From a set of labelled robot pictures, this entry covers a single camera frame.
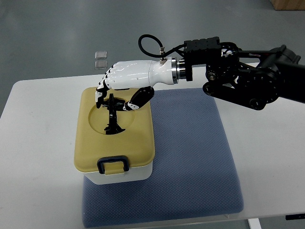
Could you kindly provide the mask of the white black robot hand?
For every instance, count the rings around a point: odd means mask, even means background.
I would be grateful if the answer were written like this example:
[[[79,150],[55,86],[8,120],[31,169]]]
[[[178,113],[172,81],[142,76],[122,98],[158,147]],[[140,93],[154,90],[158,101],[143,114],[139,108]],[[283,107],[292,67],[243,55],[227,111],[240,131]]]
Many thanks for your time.
[[[116,105],[118,111],[137,110],[148,103],[154,96],[153,86],[157,83],[174,85],[178,83],[178,63],[175,58],[161,61],[126,61],[117,62],[103,76],[95,93],[96,107],[107,106],[104,98],[108,90],[135,88],[138,91],[127,102]]]

